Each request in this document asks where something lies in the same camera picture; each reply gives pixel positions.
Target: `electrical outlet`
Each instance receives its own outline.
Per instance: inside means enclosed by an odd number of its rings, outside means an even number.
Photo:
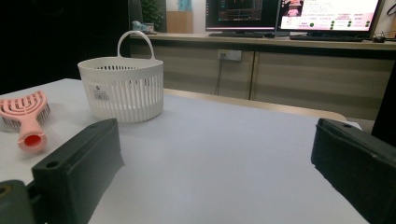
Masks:
[[[221,54],[224,54],[223,60],[241,61],[242,50],[235,49],[219,49],[218,58],[221,59]]]

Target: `white table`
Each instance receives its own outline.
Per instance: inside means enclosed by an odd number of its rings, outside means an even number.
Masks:
[[[43,90],[51,114],[48,148],[27,154],[1,126],[0,181],[33,180],[31,167],[98,121],[82,83]],[[105,192],[92,224],[367,223],[310,162],[318,118],[165,94],[155,119],[120,124],[126,165]]]

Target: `monitor screen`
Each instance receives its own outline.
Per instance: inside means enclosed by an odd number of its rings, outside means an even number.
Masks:
[[[370,34],[381,0],[280,0],[277,30]]]
[[[223,32],[274,31],[278,0],[206,0],[205,29]]]

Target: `keyboard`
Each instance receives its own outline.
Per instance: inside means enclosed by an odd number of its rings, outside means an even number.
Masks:
[[[312,36],[312,35],[291,35],[290,40],[310,40],[310,41],[333,41],[333,42],[361,42],[363,38],[350,36]]]
[[[238,34],[238,33],[212,33],[209,36],[221,36],[221,37],[244,37],[244,38],[262,38],[264,35],[256,33]]]

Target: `white plastic basket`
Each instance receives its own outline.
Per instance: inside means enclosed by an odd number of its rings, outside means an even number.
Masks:
[[[122,40],[141,35],[151,50],[151,59],[120,56]],[[99,119],[119,123],[152,119],[163,111],[163,62],[154,58],[149,38],[140,31],[122,35],[117,57],[96,58],[78,64],[92,113]]]

